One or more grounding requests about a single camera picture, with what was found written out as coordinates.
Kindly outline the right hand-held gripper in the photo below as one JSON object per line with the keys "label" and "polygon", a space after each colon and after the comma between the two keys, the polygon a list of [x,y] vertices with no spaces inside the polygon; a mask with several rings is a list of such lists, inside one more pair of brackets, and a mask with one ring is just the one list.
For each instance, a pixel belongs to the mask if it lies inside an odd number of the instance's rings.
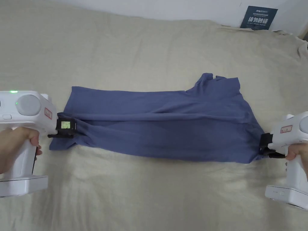
{"label": "right hand-held gripper", "polygon": [[[308,143],[308,114],[288,114],[275,124],[270,133],[261,135],[260,154],[274,159],[285,159],[288,147]],[[265,196],[304,210],[308,209],[308,183],[301,157],[287,161],[286,181],[281,186],[267,185]]]}

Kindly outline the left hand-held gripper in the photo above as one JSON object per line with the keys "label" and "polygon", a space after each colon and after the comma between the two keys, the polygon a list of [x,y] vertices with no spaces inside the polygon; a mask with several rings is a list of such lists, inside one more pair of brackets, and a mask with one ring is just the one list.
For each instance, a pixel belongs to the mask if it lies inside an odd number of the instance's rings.
{"label": "left hand-held gripper", "polygon": [[[56,107],[47,94],[36,91],[0,92],[0,130],[26,127],[48,138],[73,138],[75,119],[57,118]],[[25,141],[14,165],[0,180],[0,196],[22,196],[48,187],[48,177],[33,175],[36,148]]]}

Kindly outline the person's right hand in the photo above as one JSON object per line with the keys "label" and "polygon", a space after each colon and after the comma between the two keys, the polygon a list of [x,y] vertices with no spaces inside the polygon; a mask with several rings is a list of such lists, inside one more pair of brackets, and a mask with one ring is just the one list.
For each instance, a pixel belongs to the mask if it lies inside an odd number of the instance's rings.
{"label": "person's right hand", "polygon": [[308,162],[308,144],[294,144],[288,147],[286,159],[291,161],[297,156],[301,157],[302,163]]}

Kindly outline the person's left hand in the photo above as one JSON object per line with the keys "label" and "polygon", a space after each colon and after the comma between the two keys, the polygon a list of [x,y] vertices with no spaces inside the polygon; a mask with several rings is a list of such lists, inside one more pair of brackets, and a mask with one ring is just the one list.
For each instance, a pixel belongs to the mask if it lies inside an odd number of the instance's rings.
{"label": "person's left hand", "polygon": [[37,148],[38,156],[42,154],[37,130],[18,127],[14,130],[5,129],[0,132],[0,174],[9,171],[13,166],[25,141],[29,141]]}

